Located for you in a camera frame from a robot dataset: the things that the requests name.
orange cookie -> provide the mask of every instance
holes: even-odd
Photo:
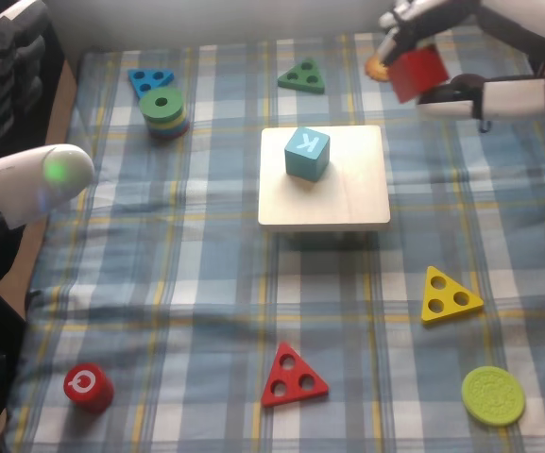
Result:
[[[387,68],[382,65],[375,53],[370,59],[366,61],[365,65],[366,75],[377,80],[378,82],[388,82],[389,76],[387,75]]]

square wooden block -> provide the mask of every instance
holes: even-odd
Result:
[[[287,175],[284,147],[296,127],[262,132],[258,220],[271,231],[368,231],[390,220],[378,126],[308,126],[331,137],[331,161],[317,182]]]

plaid tablecloth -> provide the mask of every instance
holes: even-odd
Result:
[[[18,452],[545,453],[545,120],[423,121],[364,75],[382,36],[89,55],[68,141],[97,181],[53,212],[32,279],[9,401]],[[527,73],[524,56],[462,27],[437,38],[452,76]],[[326,94],[277,87],[313,57]],[[127,70],[171,68],[192,129],[149,140]],[[257,223],[260,134],[379,125],[391,227],[363,249],[297,249]],[[485,301],[424,328],[426,268]],[[328,400],[260,405],[280,341]],[[100,417],[71,407],[65,373],[114,383]],[[514,374],[526,412],[486,428],[461,402],[481,365]]]

yellow triangle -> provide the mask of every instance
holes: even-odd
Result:
[[[452,319],[484,307],[484,301],[435,267],[427,268],[421,322]]]

triangle block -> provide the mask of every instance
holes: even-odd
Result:
[[[279,87],[301,92],[325,92],[325,82],[313,59],[305,59],[279,77]]]
[[[484,301],[435,267],[427,268],[421,322],[431,324],[481,310]]]
[[[174,73],[166,69],[130,69],[128,75],[140,99],[150,90],[169,85],[174,79]]]
[[[283,394],[279,394],[277,386],[284,386]],[[327,383],[289,344],[281,343],[265,384],[262,406],[271,408],[280,404],[324,396],[328,393]]]

